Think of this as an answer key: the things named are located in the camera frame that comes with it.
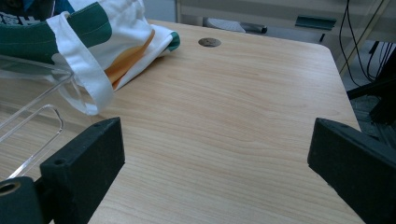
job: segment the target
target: wooden table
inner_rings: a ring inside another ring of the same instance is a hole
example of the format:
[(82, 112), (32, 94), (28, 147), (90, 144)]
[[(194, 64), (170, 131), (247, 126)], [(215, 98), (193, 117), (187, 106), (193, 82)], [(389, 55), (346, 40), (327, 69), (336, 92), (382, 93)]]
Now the wooden table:
[(101, 114), (126, 163), (91, 223), (362, 223), (306, 161), (315, 118), (359, 128), (328, 49), (155, 23), (182, 43)]

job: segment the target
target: black cable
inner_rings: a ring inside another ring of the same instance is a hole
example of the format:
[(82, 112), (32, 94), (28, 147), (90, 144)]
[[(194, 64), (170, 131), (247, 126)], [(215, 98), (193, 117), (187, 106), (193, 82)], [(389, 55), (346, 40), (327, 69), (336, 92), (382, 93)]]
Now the black cable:
[(379, 57), (378, 57), (379, 64), (381, 64), (381, 60), (382, 60), (381, 55), (382, 55), (382, 51), (384, 50), (384, 47), (385, 47), (385, 43), (382, 43), (382, 47), (381, 50), (379, 51)]
[(346, 60), (346, 68), (349, 73), (350, 79), (352, 80), (353, 83), (355, 83), (355, 85), (360, 87), (360, 85), (358, 83), (356, 83), (356, 81), (353, 79), (352, 73), (350, 72), (349, 62), (347, 61), (347, 56), (346, 56), (346, 53), (344, 52), (343, 42), (341, 40), (341, 34), (343, 33), (343, 26), (344, 26), (344, 22), (345, 22), (345, 19), (347, 16), (348, 8), (349, 8), (349, 0), (347, 0), (347, 2), (346, 2), (346, 10), (344, 11), (343, 20), (341, 21), (340, 33), (338, 35), (338, 40), (340, 42), (341, 52), (343, 53), (344, 59)]
[(387, 48), (386, 48), (386, 50), (385, 50), (385, 53), (384, 53), (384, 56), (382, 57), (382, 59), (381, 59), (381, 55), (380, 55), (380, 64), (379, 64), (379, 67), (378, 67), (378, 71), (377, 71), (377, 73), (376, 73), (376, 77), (379, 76), (379, 74), (380, 74), (381, 71), (382, 71), (382, 68), (383, 68), (384, 65), (387, 63), (388, 58), (389, 58), (389, 55), (390, 55), (390, 53), (392, 52), (392, 48), (393, 48), (393, 43), (388, 43), (388, 44), (387, 44)]
[(370, 49), (369, 54), (374, 54), (376, 51), (376, 48), (378, 48), (378, 45), (379, 45), (379, 41), (377, 40), (377, 41), (375, 41), (372, 48)]
[(349, 16), (349, 0), (347, 1), (346, 14), (347, 14), (347, 21), (348, 21), (348, 25), (349, 25), (349, 30), (350, 30), (350, 33), (352, 33), (352, 39), (353, 39), (353, 43), (354, 43), (354, 45), (355, 45), (355, 46), (354, 46), (354, 49), (356, 50), (356, 52), (357, 52), (357, 54), (358, 54), (358, 61), (359, 61), (359, 64), (360, 64), (360, 66), (361, 66), (361, 71), (363, 72), (363, 75), (364, 75), (370, 82), (373, 82), (374, 80), (373, 80), (372, 78), (370, 78), (370, 76), (368, 76), (368, 75), (364, 72), (363, 64), (361, 63), (361, 54), (359, 53), (358, 44), (357, 44), (357, 42), (356, 42), (356, 37), (355, 37), (355, 34), (354, 34), (354, 32), (353, 32), (352, 23), (351, 23), (351, 21), (350, 21), (350, 16)]
[(375, 51), (372, 52), (372, 54), (370, 56), (370, 59), (369, 59), (369, 62), (367, 63), (367, 68), (366, 68), (367, 76), (369, 76), (372, 79), (376, 79), (377, 78), (377, 76), (373, 76), (373, 75), (370, 74), (370, 65), (371, 65), (371, 61), (373, 59), (374, 54), (375, 54)]

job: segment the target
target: wire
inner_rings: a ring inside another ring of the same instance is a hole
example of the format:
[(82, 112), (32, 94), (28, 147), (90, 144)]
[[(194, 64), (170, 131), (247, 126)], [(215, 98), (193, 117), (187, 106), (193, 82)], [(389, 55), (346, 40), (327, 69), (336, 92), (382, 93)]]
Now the wire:
[(383, 43), (382, 48), (381, 48), (381, 53), (380, 53), (380, 57), (379, 57), (379, 59), (380, 59), (379, 67), (378, 67), (378, 70), (376, 72), (376, 77), (378, 77), (381, 74), (381, 71), (384, 68), (384, 65), (387, 63), (389, 55), (390, 55), (390, 53), (392, 52), (392, 49), (393, 49), (393, 43), (388, 43), (387, 44), (387, 48), (385, 49), (384, 56), (381, 58), (382, 50), (383, 50), (384, 46), (385, 46), (385, 43)]
[(371, 61), (374, 57), (375, 51), (373, 51), (373, 53), (370, 56), (369, 62), (367, 63), (367, 68), (366, 68), (366, 72), (367, 72), (367, 76), (369, 76), (370, 78), (376, 79), (377, 76), (373, 76), (370, 74), (370, 65), (371, 65)]
[(343, 53), (344, 59), (346, 60), (346, 68), (349, 73), (350, 79), (352, 80), (352, 82), (355, 85), (357, 85), (359, 87), (360, 85), (358, 83), (356, 83), (355, 79), (353, 79), (352, 73), (350, 72), (349, 62), (347, 61), (347, 56), (346, 56), (346, 53), (344, 52), (343, 42), (341, 40), (341, 34), (343, 33), (343, 26), (344, 26), (344, 22), (345, 22), (345, 19), (347, 16), (348, 8), (349, 8), (349, 0), (347, 0), (347, 2), (346, 2), (346, 10), (344, 11), (343, 20), (341, 21), (340, 33), (338, 35), (338, 40), (340, 42), (341, 52)]
[(356, 42), (356, 37), (355, 34), (353, 32), (352, 29), (352, 23), (350, 22), (350, 16), (349, 16), (349, 0), (347, 1), (347, 8), (346, 8), (346, 14), (347, 14), (347, 21), (348, 21), (348, 25), (349, 25), (349, 30), (350, 33), (352, 33), (352, 39), (353, 39), (353, 43), (354, 43), (354, 49), (356, 50), (357, 54), (358, 54), (358, 59), (359, 59), (359, 64), (361, 66), (361, 71), (363, 72), (363, 75), (370, 81), (373, 82), (374, 80), (372, 78), (370, 78), (370, 76), (368, 76), (365, 72), (364, 72), (364, 68), (363, 68), (363, 64), (361, 63), (361, 54), (359, 53), (359, 48), (358, 48), (358, 44)]

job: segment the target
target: green stripe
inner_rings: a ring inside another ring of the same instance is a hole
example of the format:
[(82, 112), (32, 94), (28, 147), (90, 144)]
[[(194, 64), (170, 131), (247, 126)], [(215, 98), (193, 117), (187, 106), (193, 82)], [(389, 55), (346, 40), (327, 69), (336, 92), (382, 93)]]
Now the green stripe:
[(167, 47), (167, 49), (169, 49), (169, 51), (173, 51), (173, 50), (177, 49), (178, 46), (180, 46), (180, 36), (178, 35), (178, 33), (172, 32), (171, 36), (173, 37), (173, 39)]
[[(107, 14), (98, 3), (71, 14), (67, 21), (87, 48), (111, 37)], [(53, 63), (51, 57), (55, 53), (55, 35), (45, 21), (30, 26), (0, 24), (0, 54)]]

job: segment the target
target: acrylic box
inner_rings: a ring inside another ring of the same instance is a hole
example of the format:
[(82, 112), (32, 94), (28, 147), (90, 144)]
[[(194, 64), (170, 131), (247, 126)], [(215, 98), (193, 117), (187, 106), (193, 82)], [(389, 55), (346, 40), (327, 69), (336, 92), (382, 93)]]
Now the acrylic box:
[(0, 181), (40, 177), (39, 164), (92, 124), (73, 74), (0, 55)]

